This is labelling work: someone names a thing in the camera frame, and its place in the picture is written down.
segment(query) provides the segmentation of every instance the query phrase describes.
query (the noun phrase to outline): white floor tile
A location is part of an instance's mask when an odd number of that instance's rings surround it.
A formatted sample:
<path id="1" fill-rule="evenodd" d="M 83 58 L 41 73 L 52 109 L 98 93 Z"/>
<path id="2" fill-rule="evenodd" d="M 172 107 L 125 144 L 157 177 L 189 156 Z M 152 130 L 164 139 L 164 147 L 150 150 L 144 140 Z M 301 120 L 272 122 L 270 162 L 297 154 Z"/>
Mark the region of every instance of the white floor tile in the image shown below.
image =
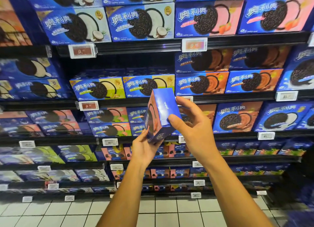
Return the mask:
<path id="1" fill-rule="evenodd" d="M 179 213 L 180 227 L 204 227 L 201 213 Z"/>
<path id="2" fill-rule="evenodd" d="M 156 214 L 155 227 L 179 227 L 178 213 Z"/>
<path id="3" fill-rule="evenodd" d="M 87 215 L 66 215 L 61 227 L 84 227 Z"/>
<path id="4" fill-rule="evenodd" d="M 261 210 L 269 210 L 268 206 L 266 205 L 264 199 L 261 196 L 258 196 L 257 198 L 254 198 L 254 201 L 261 208 Z"/>
<path id="5" fill-rule="evenodd" d="M 178 212 L 175 198 L 156 198 L 156 213 Z"/>
<path id="6" fill-rule="evenodd" d="M 100 219 L 101 215 L 89 215 L 87 216 L 84 227 L 95 227 Z"/>
<path id="7" fill-rule="evenodd" d="M 155 198 L 142 198 L 139 202 L 139 213 L 155 213 Z"/>
<path id="8" fill-rule="evenodd" d="M 217 199 L 198 199 L 201 211 L 221 211 Z"/>
<path id="9" fill-rule="evenodd" d="M 64 219 L 64 215 L 54 215 L 54 216 L 44 216 L 38 227 L 60 227 L 62 221 Z"/>
<path id="10" fill-rule="evenodd" d="M 177 198 L 178 212 L 200 212 L 197 199 Z"/>
<path id="11" fill-rule="evenodd" d="M 92 205 L 91 201 L 72 202 L 67 215 L 87 215 L 91 205 Z"/>
<path id="12" fill-rule="evenodd" d="M 45 215 L 66 215 L 71 202 L 52 201 Z"/>
<path id="13" fill-rule="evenodd" d="M 0 227 L 14 227 L 19 218 L 19 216 L 0 217 Z"/>
<path id="14" fill-rule="evenodd" d="M 96 201 L 92 202 L 92 206 L 90 207 L 88 214 L 99 214 L 102 215 L 109 205 L 110 201 Z"/>
<path id="15" fill-rule="evenodd" d="M 272 222 L 274 227 L 279 227 L 279 225 L 277 224 L 277 221 L 275 220 L 274 216 L 272 215 L 272 213 L 269 210 L 263 210 L 263 212 L 269 218 L 269 220 Z"/>
<path id="16" fill-rule="evenodd" d="M 37 227 L 42 216 L 22 216 L 15 227 Z"/>
<path id="17" fill-rule="evenodd" d="M 49 205 L 50 202 L 32 202 L 29 204 L 23 215 L 44 215 Z"/>
<path id="18" fill-rule="evenodd" d="M 221 212 L 202 212 L 204 227 L 227 227 Z"/>
<path id="19" fill-rule="evenodd" d="M 136 227 L 154 227 L 155 214 L 139 214 Z"/>
<path id="20" fill-rule="evenodd" d="M 29 206 L 29 203 L 12 203 L 1 216 L 21 216 Z"/>
<path id="21" fill-rule="evenodd" d="M 5 209 L 9 206 L 8 203 L 0 203 L 0 215 L 5 211 Z"/>

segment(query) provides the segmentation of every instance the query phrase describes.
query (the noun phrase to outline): person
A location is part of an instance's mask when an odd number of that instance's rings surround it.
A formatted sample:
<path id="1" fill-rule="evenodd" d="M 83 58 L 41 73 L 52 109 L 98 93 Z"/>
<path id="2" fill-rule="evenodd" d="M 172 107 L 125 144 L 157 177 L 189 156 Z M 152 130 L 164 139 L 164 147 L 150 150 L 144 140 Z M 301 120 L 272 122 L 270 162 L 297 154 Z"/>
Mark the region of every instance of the person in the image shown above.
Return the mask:
<path id="1" fill-rule="evenodd" d="M 228 227 L 271 227 L 268 217 L 246 191 L 237 176 L 220 155 L 214 140 L 212 124 L 193 102 L 176 97 L 183 113 L 192 123 L 183 122 L 171 114 L 171 125 L 185 138 L 186 145 L 206 169 L 212 182 L 222 214 Z M 132 158 L 116 194 L 110 201 L 96 227 L 136 227 L 139 202 L 146 168 L 162 141 L 153 145 L 147 142 L 144 130 L 132 143 Z"/>

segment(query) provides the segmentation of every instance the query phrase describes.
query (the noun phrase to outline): white price tag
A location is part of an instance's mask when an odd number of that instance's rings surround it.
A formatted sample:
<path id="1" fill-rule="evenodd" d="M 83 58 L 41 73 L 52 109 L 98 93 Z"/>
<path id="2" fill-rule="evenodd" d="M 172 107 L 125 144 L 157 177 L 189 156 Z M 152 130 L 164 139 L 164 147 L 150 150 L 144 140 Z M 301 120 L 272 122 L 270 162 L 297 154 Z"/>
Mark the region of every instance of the white price tag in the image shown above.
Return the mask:
<path id="1" fill-rule="evenodd" d="M 35 148 L 35 141 L 33 140 L 23 140 L 18 142 L 21 148 Z"/>
<path id="2" fill-rule="evenodd" d="M 200 199 L 200 198 L 202 198 L 202 194 L 200 192 L 192 192 L 191 198 L 192 199 Z"/>
<path id="3" fill-rule="evenodd" d="M 205 185 L 205 180 L 194 180 L 194 186 Z"/>
<path id="4" fill-rule="evenodd" d="M 70 57 L 77 58 L 95 58 L 97 49 L 95 44 L 73 44 L 68 45 Z"/>
<path id="5" fill-rule="evenodd" d="M 65 196 L 64 201 L 74 201 L 75 197 L 74 196 Z"/>
<path id="6" fill-rule="evenodd" d="M 198 161 L 193 161 L 192 162 L 192 167 L 203 167 L 203 166 Z"/>
<path id="7" fill-rule="evenodd" d="M 267 196 L 267 191 L 256 191 L 259 196 Z"/>
<path id="8" fill-rule="evenodd" d="M 9 188 L 9 184 L 0 184 L 0 191 L 6 191 Z"/>
<path id="9" fill-rule="evenodd" d="M 295 101 L 299 91 L 277 91 L 276 101 Z"/>
<path id="10" fill-rule="evenodd" d="M 59 189 L 59 184 L 58 184 L 58 183 L 50 183 L 50 184 L 48 184 L 47 189 L 48 189 L 48 190 L 56 190 L 56 189 Z"/>
<path id="11" fill-rule="evenodd" d="M 85 110 L 99 110 L 99 105 L 97 100 L 93 101 L 79 101 L 80 111 Z"/>
<path id="12" fill-rule="evenodd" d="M 179 135 L 179 143 L 185 143 L 185 138 L 182 135 Z"/>
<path id="13" fill-rule="evenodd" d="M 22 202 L 32 202 L 33 201 L 33 197 L 23 197 L 22 198 Z"/>
<path id="14" fill-rule="evenodd" d="M 51 171 L 51 167 L 50 166 L 37 166 L 38 171 L 40 172 L 48 172 Z"/>
<path id="15" fill-rule="evenodd" d="M 123 170 L 123 164 L 110 164 L 110 169 L 112 171 Z"/>
<path id="16" fill-rule="evenodd" d="M 118 146 L 118 139 L 117 138 L 103 138 L 102 139 L 103 146 Z"/>
<path id="17" fill-rule="evenodd" d="M 183 38 L 181 50 L 183 53 L 207 51 L 208 38 Z"/>
<path id="18" fill-rule="evenodd" d="M 183 97 L 193 102 L 193 96 L 183 96 Z"/>
<path id="19" fill-rule="evenodd" d="M 309 47 L 314 47 L 314 33 L 310 34 L 309 40 L 307 41 Z"/>
<path id="20" fill-rule="evenodd" d="M 275 138 L 275 132 L 258 132 L 258 140 L 271 140 Z"/>

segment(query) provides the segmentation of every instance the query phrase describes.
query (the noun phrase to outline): price tag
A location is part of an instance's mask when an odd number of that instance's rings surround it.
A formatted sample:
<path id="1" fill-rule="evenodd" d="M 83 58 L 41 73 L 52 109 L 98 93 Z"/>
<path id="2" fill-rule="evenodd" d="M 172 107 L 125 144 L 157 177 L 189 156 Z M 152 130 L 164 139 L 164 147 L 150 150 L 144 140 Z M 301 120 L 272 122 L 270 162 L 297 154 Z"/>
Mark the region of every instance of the price tag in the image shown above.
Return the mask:
<path id="1" fill-rule="evenodd" d="M 32 202 L 33 201 L 33 197 L 23 197 L 22 198 L 22 202 Z"/>
<path id="2" fill-rule="evenodd" d="M 123 170 L 123 164 L 110 164 L 110 169 L 112 171 Z"/>
<path id="3" fill-rule="evenodd" d="M 200 198 L 202 198 L 202 194 L 200 192 L 192 192 L 191 198 L 192 199 L 200 199 Z"/>
<path id="4" fill-rule="evenodd" d="M 103 146 L 118 146 L 117 138 L 103 138 L 102 139 Z"/>
<path id="5" fill-rule="evenodd" d="M 194 186 L 205 185 L 205 180 L 194 180 Z"/>
<path id="6" fill-rule="evenodd" d="M 258 140 L 271 140 L 275 138 L 275 132 L 258 132 Z"/>
<path id="7" fill-rule="evenodd" d="M 72 59 L 77 58 L 95 58 L 96 46 L 95 44 L 73 44 L 68 45 L 70 57 Z"/>
<path id="8" fill-rule="evenodd" d="M 35 148 L 35 141 L 33 140 L 23 140 L 18 142 L 21 148 Z"/>
<path id="9" fill-rule="evenodd" d="M 47 189 L 48 190 L 56 190 L 59 189 L 59 184 L 58 183 L 49 183 L 47 185 Z"/>
<path id="10" fill-rule="evenodd" d="M 73 195 L 64 197 L 64 201 L 74 201 L 74 199 L 75 199 L 75 197 Z"/>
<path id="11" fill-rule="evenodd" d="M 51 167 L 50 166 L 37 166 L 38 171 L 40 172 L 48 172 L 51 171 Z"/>
<path id="12" fill-rule="evenodd" d="M 309 40 L 307 41 L 309 47 L 314 47 L 314 33 L 311 33 Z"/>
<path id="13" fill-rule="evenodd" d="M 267 196 L 267 191 L 256 191 L 259 196 Z"/>
<path id="14" fill-rule="evenodd" d="M 80 111 L 99 110 L 98 101 L 79 101 L 79 109 Z"/>
<path id="15" fill-rule="evenodd" d="M 185 143 L 185 138 L 182 135 L 179 135 L 179 143 Z"/>
<path id="16" fill-rule="evenodd" d="M 207 37 L 206 38 L 183 38 L 182 52 L 205 52 L 207 51 Z"/>
<path id="17" fill-rule="evenodd" d="M 9 184 L 0 184 L 0 191 L 6 191 L 9 188 Z"/>
<path id="18" fill-rule="evenodd" d="M 192 167 L 203 167 L 203 166 L 198 161 L 193 161 L 192 162 Z"/>
<path id="19" fill-rule="evenodd" d="M 193 96 L 183 96 L 183 97 L 193 102 Z"/>
<path id="20" fill-rule="evenodd" d="M 299 91 L 278 91 L 276 92 L 276 101 L 295 101 L 298 93 Z"/>

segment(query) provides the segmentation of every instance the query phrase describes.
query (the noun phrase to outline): chocolate flavor oreo box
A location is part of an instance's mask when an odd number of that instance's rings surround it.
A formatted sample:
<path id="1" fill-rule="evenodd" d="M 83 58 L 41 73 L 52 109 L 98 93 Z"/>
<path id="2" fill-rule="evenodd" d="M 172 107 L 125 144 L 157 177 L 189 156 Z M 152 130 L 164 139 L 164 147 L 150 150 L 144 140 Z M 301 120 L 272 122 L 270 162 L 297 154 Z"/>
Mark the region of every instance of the chocolate flavor oreo box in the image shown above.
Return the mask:
<path id="1" fill-rule="evenodd" d="M 312 107 L 312 102 L 265 102 L 253 130 L 292 130 Z"/>
<path id="2" fill-rule="evenodd" d="M 179 96 L 223 94 L 228 75 L 227 71 L 177 74 L 175 76 L 175 94 Z"/>
<path id="3" fill-rule="evenodd" d="M 251 131 L 261 105 L 262 101 L 218 104 L 213 132 L 233 133 Z"/>
<path id="4" fill-rule="evenodd" d="M 177 3 L 175 37 L 235 35 L 243 0 Z"/>
<path id="5" fill-rule="evenodd" d="M 307 114 L 299 122 L 297 129 L 314 129 L 314 108 L 308 110 Z"/>
<path id="6" fill-rule="evenodd" d="M 103 7 L 37 11 L 37 16 L 52 45 L 111 42 Z"/>
<path id="7" fill-rule="evenodd" d="M 29 80 L 63 77 L 59 63 L 50 58 L 1 59 L 0 67 L 1 76 L 9 79 Z"/>
<path id="8" fill-rule="evenodd" d="M 314 88 L 314 48 L 295 46 L 286 61 L 277 91 Z"/>
<path id="9" fill-rule="evenodd" d="M 175 3 L 106 7 L 113 42 L 174 38 Z"/>
<path id="10" fill-rule="evenodd" d="M 314 0 L 245 0 L 238 34 L 301 31 Z"/>
<path id="11" fill-rule="evenodd" d="M 163 140 L 175 130 L 168 121 L 170 114 L 180 117 L 172 88 L 153 89 L 145 113 L 148 142 Z"/>
<path id="12" fill-rule="evenodd" d="M 75 77 L 70 80 L 79 101 L 125 98 L 122 77 Z"/>
<path id="13" fill-rule="evenodd" d="M 290 46 L 268 46 L 234 49 L 229 70 L 282 68 Z"/>
<path id="14" fill-rule="evenodd" d="M 171 88 L 174 91 L 175 75 L 145 75 L 123 77 L 126 97 L 149 97 L 153 89 Z"/>
<path id="15" fill-rule="evenodd" d="M 273 91 L 283 69 L 230 71 L 226 93 Z"/>
<path id="16" fill-rule="evenodd" d="M 175 73 L 228 71 L 232 49 L 212 49 L 206 52 L 175 54 Z"/>

